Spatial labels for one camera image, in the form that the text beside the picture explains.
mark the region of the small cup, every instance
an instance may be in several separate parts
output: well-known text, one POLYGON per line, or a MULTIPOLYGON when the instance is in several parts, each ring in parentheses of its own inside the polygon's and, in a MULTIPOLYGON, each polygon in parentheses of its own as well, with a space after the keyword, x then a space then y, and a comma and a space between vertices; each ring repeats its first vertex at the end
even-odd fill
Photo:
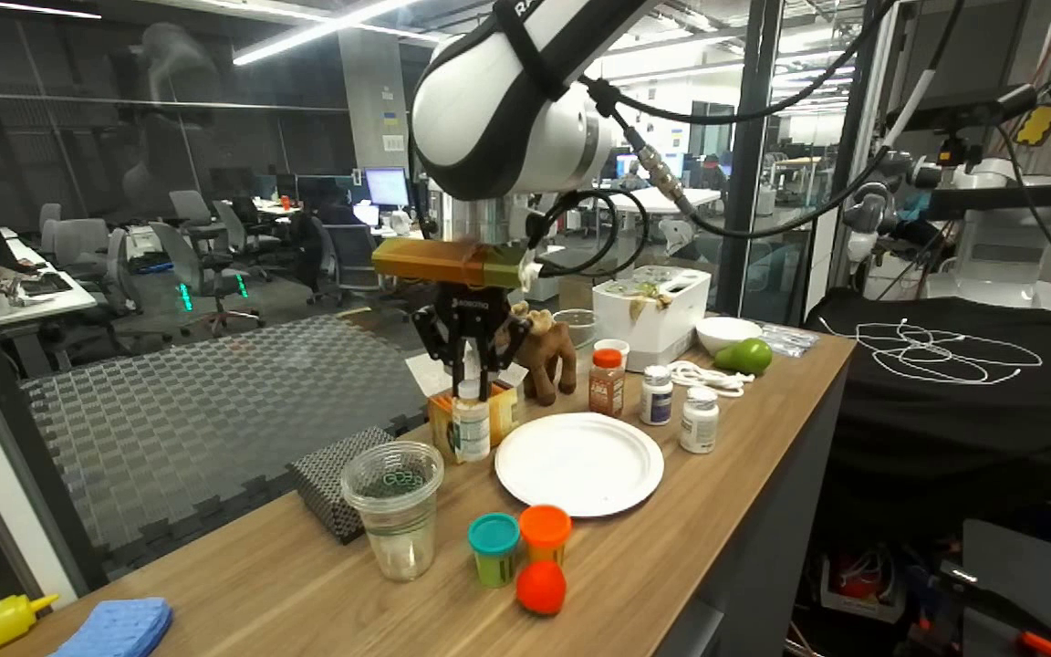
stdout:
POLYGON ((369 529, 386 579, 416 579, 433 563, 433 513, 446 458, 425 442, 382 442, 358 452, 343 474, 343 500, 369 529))
POLYGON ((533 504, 519 513, 526 563, 562 563, 573 520, 562 508, 533 504))
POLYGON ((481 587, 514 579, 519 570, 519 520, 514 513, 491 509, 468 525, 468 548, 476 552, 481 587))

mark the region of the box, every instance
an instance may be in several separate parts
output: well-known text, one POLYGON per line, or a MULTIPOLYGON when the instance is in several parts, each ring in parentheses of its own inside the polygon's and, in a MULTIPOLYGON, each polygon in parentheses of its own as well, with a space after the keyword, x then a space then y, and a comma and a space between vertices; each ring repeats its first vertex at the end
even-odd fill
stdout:
MULTIPOLYGON (((430 446, 446 456, 446 463, 455 463, 455 447, 448 442, 453 407, 455 407, 453 391, 438 391, 426 396, 430 446)), ((522 424, 526 424, 526 396, 514 388, 493 384, 491 452, 522 424)))
POLYGON ((603 282, 594 285, 594 338, 631 343, 631 372, 674 360, 707 315, 707 285, 711 272, 679 266, 639 266, 627 278, 603 282))

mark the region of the jar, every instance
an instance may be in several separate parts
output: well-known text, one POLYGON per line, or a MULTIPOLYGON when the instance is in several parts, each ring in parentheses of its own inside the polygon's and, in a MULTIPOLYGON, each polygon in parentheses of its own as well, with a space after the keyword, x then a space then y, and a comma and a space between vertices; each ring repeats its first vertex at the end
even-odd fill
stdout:
POLYGON ((646 363, 644 367, 644 424, 668 424, 673 418, 673 367, 646 363))
POLYGON ((587 372, 593 411, 624 411, 624 349, 594 349, 587 372))
POLYGON ((711 388, 691 388, 684 402, 679 446, 685 452, 711 452, 718 431, 718 394, 711 388))

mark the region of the small bowl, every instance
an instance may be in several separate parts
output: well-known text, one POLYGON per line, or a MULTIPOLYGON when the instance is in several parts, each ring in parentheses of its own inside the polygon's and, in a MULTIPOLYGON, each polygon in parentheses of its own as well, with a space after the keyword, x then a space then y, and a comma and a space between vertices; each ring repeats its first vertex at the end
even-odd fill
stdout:
POLYGON ((700 346, 711 355, 718 346, 729 343, 744 343, 744 338, 764 338, 766 332, 755 322, 744 316, 700 316, 696 322, 696 338, 700 346))

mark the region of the spice bottle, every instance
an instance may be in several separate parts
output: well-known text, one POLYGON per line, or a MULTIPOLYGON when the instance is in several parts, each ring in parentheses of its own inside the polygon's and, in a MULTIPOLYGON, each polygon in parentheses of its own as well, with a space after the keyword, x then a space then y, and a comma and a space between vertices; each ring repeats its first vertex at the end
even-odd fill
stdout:
POLYGON ((621 416, 624 411, 624 355, 594 349, 587 372, 593 411, 621 416))

